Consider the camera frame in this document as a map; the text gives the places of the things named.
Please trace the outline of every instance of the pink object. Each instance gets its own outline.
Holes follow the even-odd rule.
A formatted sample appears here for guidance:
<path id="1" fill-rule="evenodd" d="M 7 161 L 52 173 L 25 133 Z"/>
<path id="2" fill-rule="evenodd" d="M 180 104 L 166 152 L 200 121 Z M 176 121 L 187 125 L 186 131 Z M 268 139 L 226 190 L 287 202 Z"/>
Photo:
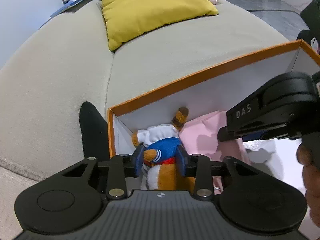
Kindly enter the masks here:
<path id="1" fill-rule="evenodd" d="M 226 125 L 226 111 L 216 111 L 186 122 L 179 137 L 188 154 L 206 155 L 212 161 L 222 161 L 225 156 L 232 156 L 251 164 L 242 145 L 242 139 L 228 142 L 218 141 L 217 133 L 221 127 Z M 213 181 L 215 187 L 222 189 L 220 178 L 214 178 Z"/>

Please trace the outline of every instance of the teddy bear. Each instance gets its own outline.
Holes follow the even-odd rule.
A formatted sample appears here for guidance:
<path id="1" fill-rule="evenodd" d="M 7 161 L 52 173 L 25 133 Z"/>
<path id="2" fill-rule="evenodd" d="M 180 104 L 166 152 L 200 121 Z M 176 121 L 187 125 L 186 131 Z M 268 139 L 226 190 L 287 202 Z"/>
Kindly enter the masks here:
<path id="1" fill-rule="evenodd" d="M 180 175 L 175 151 L 182 145 L 179 131 L 186 123 L 189 110 L 180 107 L 170 124 L 152 126 L 138 130 L 132 135 L 135 147 L 143 143 L 144 164 L 147 168 L 147 188 L 149 190 L 189 190 L 193 192 L 195 178 Z"/>

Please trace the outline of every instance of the black sock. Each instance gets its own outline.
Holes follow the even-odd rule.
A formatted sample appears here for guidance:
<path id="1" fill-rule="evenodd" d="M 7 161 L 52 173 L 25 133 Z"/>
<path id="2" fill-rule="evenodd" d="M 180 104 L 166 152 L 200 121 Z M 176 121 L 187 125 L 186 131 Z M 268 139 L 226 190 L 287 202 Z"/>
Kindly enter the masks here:
<path id="1" fill-rule="evenodd" d="M 84 158 L 96 157 L 99 162 L 110 160 L 107 122 L 90 102 L 82 104 L 79 123 Z"/>

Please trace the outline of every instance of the human hand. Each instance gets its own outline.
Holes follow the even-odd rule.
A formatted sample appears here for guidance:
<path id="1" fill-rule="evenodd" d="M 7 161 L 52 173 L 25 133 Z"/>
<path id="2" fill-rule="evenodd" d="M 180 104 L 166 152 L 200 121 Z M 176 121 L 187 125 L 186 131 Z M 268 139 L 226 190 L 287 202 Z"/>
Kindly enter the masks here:
<path id="1" fill-rule="evenodd" d="M 306 199 L 312 221 L 320 227 L 320 170 L 312 165 L 311 152 L 302 144 L 297 149 L 297 160 L 304 165 L 302 177 L 307 189 Z"/>

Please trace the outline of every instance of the metal bolt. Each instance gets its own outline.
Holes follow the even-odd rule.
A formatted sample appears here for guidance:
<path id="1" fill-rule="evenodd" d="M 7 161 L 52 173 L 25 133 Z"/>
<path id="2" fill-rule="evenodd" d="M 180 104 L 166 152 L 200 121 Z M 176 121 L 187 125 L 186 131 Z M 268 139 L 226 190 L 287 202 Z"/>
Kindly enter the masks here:
<path id="1" fill-rule="evenodd" d="M 109 190 L 109 195 L 113 197 L 121 197 L 124 194 L 124 191 L 120 188 L 113 188 Z"/>
<path id="2" fill-rule="evenodd" d="M 211 196 L 211 194 L 212 194 L 212 191 L 207 188 L 202 188 L 197 190 L 197 195 L 200 197 L 209 197 Z"/>

